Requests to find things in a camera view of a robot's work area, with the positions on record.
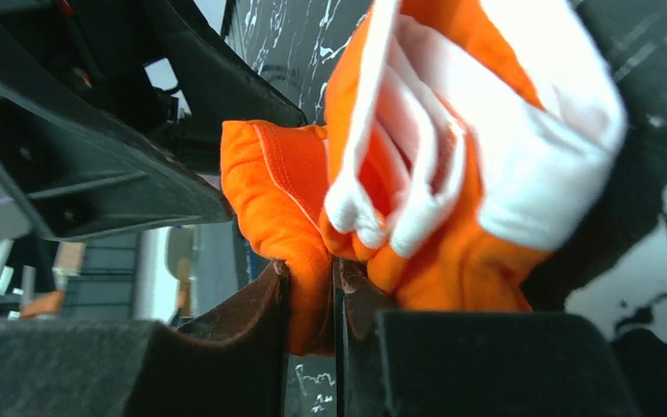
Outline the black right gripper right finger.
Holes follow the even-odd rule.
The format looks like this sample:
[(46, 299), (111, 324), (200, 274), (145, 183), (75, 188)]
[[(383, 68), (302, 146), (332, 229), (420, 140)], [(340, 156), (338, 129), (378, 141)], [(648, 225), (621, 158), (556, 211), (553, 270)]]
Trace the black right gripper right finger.
[(333, 266), (341, 416), (637, 416), (609, 345), (564, 313), (397, 309)]

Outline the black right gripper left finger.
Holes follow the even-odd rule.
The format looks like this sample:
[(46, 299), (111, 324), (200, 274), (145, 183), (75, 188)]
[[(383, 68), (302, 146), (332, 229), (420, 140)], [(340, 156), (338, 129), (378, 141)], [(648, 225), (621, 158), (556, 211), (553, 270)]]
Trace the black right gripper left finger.
[(279, 416), (288, 283), (274, 261), (177, 329), (0, 320), (0, 416)]

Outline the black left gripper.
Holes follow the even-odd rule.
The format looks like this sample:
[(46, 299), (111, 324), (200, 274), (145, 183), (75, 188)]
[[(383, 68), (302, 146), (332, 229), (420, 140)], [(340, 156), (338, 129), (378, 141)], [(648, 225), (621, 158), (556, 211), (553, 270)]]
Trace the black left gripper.
[[(175, 124), (145, 73), (162, 52), (190, 109)], [(42, 237), (227, 221), (192, 170), (219, 171), (228, 120), (307, 122), (194, 2), (0, 1), (0, 184)]]

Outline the orange boxer underwear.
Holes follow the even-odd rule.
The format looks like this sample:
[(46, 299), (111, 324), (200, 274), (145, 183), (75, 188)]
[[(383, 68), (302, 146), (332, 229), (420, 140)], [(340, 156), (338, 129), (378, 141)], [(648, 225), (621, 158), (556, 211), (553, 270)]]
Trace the orange boxer underwear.
[(401, 308), (527, 312), (522, 281), (576, 230), (625, 135), (567, 1), (376, 1), (325, 122), (226, 121), (221, 188), (292, 276), (287, 349), (325, 351), (334, 259)]

